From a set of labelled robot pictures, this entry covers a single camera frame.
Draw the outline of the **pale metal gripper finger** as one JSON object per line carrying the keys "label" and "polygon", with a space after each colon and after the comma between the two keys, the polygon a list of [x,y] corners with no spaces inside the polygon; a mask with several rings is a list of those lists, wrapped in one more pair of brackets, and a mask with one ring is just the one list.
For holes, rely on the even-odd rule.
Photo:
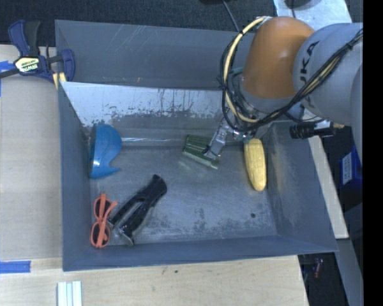
{"label": "pale metal gripper finger", "polygon": [[207,151],[206,151],[207,156],[219,156],[220,155],[220,141],[217,136],[214,136],[210,144],[208,145]]}
{"label": "pale metal gripper finger", "polygon": [[222,154],[222,150],[224,146],[226,145],[226,141],[222,138],[216,138],[214,141],[214,155],[217,158],[220,158]]}

